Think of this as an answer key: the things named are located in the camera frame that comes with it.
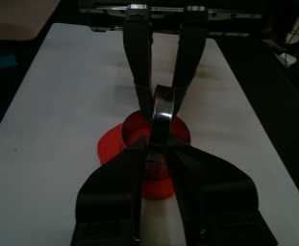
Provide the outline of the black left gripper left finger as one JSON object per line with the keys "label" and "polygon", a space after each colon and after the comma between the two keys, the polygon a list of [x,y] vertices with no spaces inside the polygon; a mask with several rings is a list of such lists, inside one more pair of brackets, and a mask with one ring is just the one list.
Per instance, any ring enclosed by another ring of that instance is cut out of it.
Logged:
{"label": "black left gripper left finger", "polygon": [[146,161],[142,136],[89,176],[78,194],[71,246],[141,246]]}

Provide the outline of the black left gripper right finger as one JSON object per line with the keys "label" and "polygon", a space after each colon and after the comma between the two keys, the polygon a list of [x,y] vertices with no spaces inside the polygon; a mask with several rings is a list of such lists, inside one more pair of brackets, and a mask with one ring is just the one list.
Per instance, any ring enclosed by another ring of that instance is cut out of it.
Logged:
{"label": "black left gripper right finger", "polygon": [[178,138],[165,150],[186,246],[278,246],[258,210],[250,176],[228,160]]}

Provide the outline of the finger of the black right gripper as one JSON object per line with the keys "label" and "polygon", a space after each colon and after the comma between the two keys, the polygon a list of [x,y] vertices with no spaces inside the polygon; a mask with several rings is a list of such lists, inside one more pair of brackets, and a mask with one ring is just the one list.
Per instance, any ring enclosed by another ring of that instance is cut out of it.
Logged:
{"label": "finger of the black right gripper", "polygon": [[123,47],[134,77],[138,102],[143,117],[152,122],[152,27],[150,6],[130,4],[123,21]]}
{"label": "finger of the black right gripper", "polygon": [[188,88],[197,73],[209,36],[209,13],[204,6],[188,6],[184,11],[184,23],[180,34],[173,88],[176,91],[174,113],[182,107]]}

